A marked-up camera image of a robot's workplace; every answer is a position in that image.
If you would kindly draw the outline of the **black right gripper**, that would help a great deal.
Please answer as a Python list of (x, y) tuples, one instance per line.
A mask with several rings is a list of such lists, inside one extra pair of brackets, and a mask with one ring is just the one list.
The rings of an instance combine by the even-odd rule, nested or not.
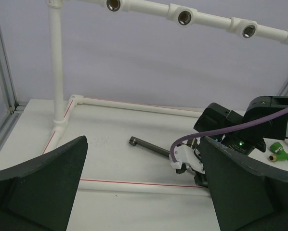
[(208, 188), (208, 181), (204, 169), (200, 144), (197, 138), (187, 140), (183, 143), (182, 138), (175, 141), (175, 171), (177, 174), (190, 172), (194, 174), (194, 181), (197, 186)]

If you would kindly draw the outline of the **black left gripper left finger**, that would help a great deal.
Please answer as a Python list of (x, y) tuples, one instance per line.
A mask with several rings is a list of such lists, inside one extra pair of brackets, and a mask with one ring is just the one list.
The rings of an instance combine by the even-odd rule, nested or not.
[(0, 170), (0, 231), (65, 231), (87, 151), (80, 136)]

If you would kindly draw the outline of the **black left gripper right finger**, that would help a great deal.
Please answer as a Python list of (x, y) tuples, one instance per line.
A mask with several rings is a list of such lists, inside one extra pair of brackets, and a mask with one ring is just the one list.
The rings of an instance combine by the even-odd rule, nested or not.
[(200, 139), (209, 192), (222, 231), (288, 231), (288, 171)]

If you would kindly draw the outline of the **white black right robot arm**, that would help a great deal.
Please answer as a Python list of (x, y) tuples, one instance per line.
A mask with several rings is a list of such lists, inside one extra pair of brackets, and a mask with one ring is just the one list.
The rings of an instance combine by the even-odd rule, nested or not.
[(211, 103), (194, 125), (195, 134), (179, 138), (170, 147), (170, 165), (176, 173), (191, 170), (197, 186), (208, 187), (197, 140), (207, 136), (243, 155), (254, 149), (265, 152), (265, 139), (288, 138), (288, 97), (260, 96), (252, 100), (244, 115)]

